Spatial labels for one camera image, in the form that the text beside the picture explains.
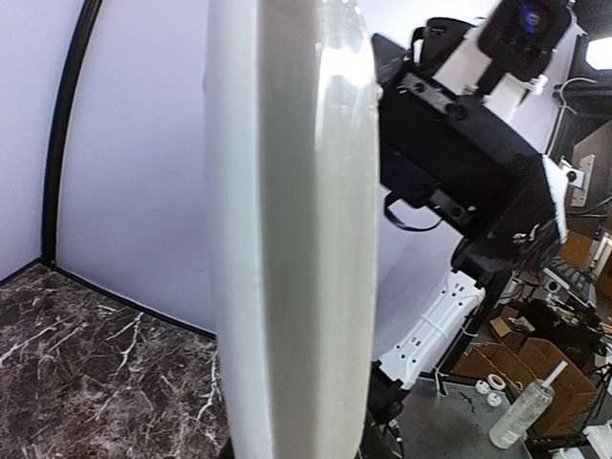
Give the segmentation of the white remote control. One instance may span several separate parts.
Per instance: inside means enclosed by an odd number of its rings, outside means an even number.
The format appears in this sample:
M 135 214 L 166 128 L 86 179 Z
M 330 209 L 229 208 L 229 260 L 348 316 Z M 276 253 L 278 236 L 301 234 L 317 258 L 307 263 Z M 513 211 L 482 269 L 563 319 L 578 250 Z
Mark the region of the white remote control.
M 378 284 L 380 88 L 354 1 L 208 6 L 210 291 L 237 458 L 353 458 Z

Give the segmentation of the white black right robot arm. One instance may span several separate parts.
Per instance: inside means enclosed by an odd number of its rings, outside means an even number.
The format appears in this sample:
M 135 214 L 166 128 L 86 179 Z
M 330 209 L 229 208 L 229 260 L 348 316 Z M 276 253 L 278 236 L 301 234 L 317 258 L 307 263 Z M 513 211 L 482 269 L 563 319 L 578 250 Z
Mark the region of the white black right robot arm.
M 391 426 L 419 376 L 438 369 L 495 302 L 511 273 L 543 269 L 566 239 L 566 173 L 510 124 L 546 82 L 574 21 L 567 1 L 500 1 L 480 24 L 434 17 L 402 47 L 372 45 L 379 105 L 383 214 L 417 233 L 392 207 L 427 208 L 460 234 L 448 272 L 398 311 L 374 359 L 367 410 Z

